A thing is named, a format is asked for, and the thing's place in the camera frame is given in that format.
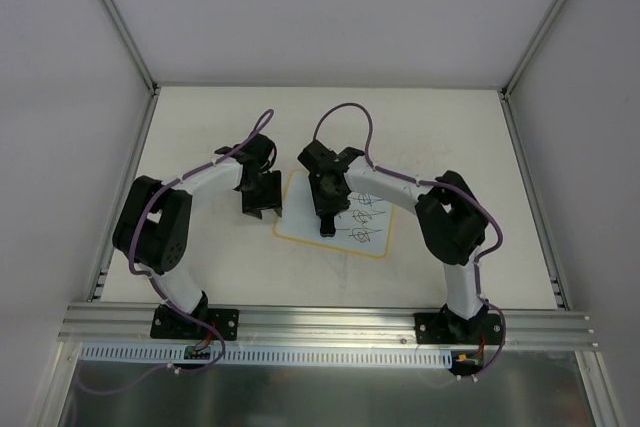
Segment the yellow framed small whiteboard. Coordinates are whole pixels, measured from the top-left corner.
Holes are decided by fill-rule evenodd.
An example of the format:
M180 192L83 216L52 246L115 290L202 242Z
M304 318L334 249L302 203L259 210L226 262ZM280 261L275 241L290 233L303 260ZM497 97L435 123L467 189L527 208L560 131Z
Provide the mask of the yellow framed small whiteboard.
M333 237L320 235L307 172L292 171L283 197L282 217L274 225L278 238L374 259L385 258L391 241L394 207L368 194L351 193L347 210L335 217Z

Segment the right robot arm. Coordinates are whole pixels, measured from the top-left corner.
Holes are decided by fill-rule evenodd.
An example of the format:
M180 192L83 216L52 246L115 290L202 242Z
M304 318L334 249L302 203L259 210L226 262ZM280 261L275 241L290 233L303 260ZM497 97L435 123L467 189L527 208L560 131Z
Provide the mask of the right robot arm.
M419 180L376 165L365 153L347 147L336 153L318 140L298 155L308 171L319 233L336 233L335 217L350 207L352 193L367 194L413 213L428 251L444 267L446 303L426 331L438 340L471 344L480 340L489 307L478 293L477 261L492 217L462 176L447 171Z

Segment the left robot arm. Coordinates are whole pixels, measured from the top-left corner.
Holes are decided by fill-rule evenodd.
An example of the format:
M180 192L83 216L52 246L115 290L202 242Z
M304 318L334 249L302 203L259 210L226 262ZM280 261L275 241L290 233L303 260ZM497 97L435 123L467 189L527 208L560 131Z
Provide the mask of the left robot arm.
M129 270L149 280L161 299L151 336L203 339L216 327L208 298L185 260L192 212L221 193L241 194L241 212L260 219L266 210L282 214L282 175L273 168L275 143L257 134L243 144L223 146L211 162L181 178L163 182L140 176L130 187L112 236Z

